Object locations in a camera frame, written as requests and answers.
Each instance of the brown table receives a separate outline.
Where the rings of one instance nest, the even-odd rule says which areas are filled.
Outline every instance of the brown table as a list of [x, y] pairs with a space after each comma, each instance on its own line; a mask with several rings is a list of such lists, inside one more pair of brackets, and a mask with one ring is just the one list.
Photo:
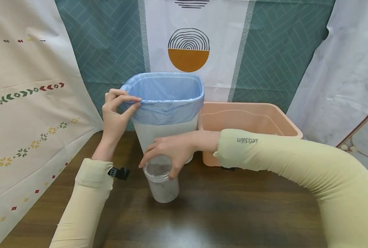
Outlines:
[[[79, 166], [100, 138], [101, 133], [93, 135], [0, 248], [48, 247]], [[127, 181], [115, 181], [94, 247], [326, 247], [314, 196], [283, 177], [207, 167], [198, 152], [179, 175], [178, 198], [160, 204], [137, 167], [141, 158], [136, 134], [126, 132], [113, 162], [132, 172]]]

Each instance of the hand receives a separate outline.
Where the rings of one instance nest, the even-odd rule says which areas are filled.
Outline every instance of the hand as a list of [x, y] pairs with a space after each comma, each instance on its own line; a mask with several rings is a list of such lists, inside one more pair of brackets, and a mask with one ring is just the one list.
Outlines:
[[[141, 98], [129, 96], [126, 91], [110, 89], [105, 94], [103, 105], [104, 131], [100, 144], [92, 156], [94, 160], [110, 161], [119, 139], [126, 130], [127, 123], [134, 112], [140, 107]], [[116, 108], [122, 102], [136, 102], [124, 113], [118, 114]]]
[[[105, 104], [103, 105], [104, 132], [103, 139], [109, 143], [118, 143], [126, 130], [127, 123], [134, 112], [140, 107], [141, 98], [129, 96], [126, 91], [110, 89], [105, 93]], [[137, 102], [131, 105], [121, 115], [116, 108], [122, 102]]]
[[196, 151], [217, 151], [219, 138], [220, 132], [212, 131], [193, 131], [156, 138], [154, 140], [155, 143], [150, 144], [145, 150], [139, 168], [144, 167], [150, 159], [159, 155], [165, 155], [172, 163], [169, 178], [176, 178], [181, 168]]

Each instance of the black clip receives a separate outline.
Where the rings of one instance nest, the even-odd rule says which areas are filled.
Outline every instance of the black clip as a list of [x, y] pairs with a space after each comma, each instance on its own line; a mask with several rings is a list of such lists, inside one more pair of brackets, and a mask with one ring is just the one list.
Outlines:
[[112, 167], [108, 172], [109, 176], [116, 177], [119, 180], [124, 180], [124, 181], [127, 180], [127, 178], [129, 177], [129, 174], [130, 174], [130, 170], [126, 168], [116, 169], [115, 167]]
[[222, 166], [221, 166], [221, 168], [222, 168], [223, 170], [229, 170], [229, 171], [231, 171], [231, 172], [234, 172], [234, 170], [236, 169], [235, 167], [232, 167], [232, 168], [225, 168], [225, 167], [222, 167]]

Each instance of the pink plastic bin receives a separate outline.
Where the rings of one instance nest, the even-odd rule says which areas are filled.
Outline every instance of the pink plastic bin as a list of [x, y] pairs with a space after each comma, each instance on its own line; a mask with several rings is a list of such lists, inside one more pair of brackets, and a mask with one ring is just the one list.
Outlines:
[[[199, 112], [198, 128], [208, 131], [233, 128], [302, 138], [302, 132], [280, 108], [268, 103], [204, 102]], [[221, 166], [211, 152], [203, 152], [203, 163], [207, 166]]]

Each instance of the plastic container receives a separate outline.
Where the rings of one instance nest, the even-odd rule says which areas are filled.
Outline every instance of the plastic container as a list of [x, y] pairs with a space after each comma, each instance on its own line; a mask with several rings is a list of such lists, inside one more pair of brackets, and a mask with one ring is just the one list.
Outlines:
[[[203, 106], [204, 85], [193, 73], [141, 73], [130, 78], [121, 89], [141, 97], [141, 107], [132, 116], [143, 152], [155, 138], [195, 131]], [[133, 103], [123, 103], [126, 110]], [[158, 156], [152, 164], [170, 164]]]
[[[303, 136], [280, 108], [267, 103], [205, 102], [199, 113], [198, 128], [208, 131], [233, 128], [269, 135]], [[221, 166], [210, 152], [203, 152], [203, 163]]]
[[178, 178], [169, 179], [171, 165], [157, 165], [147, 163], [143, 170], [148, 179], [152, 196], [158, 203], [169, 203], [179, 193]]

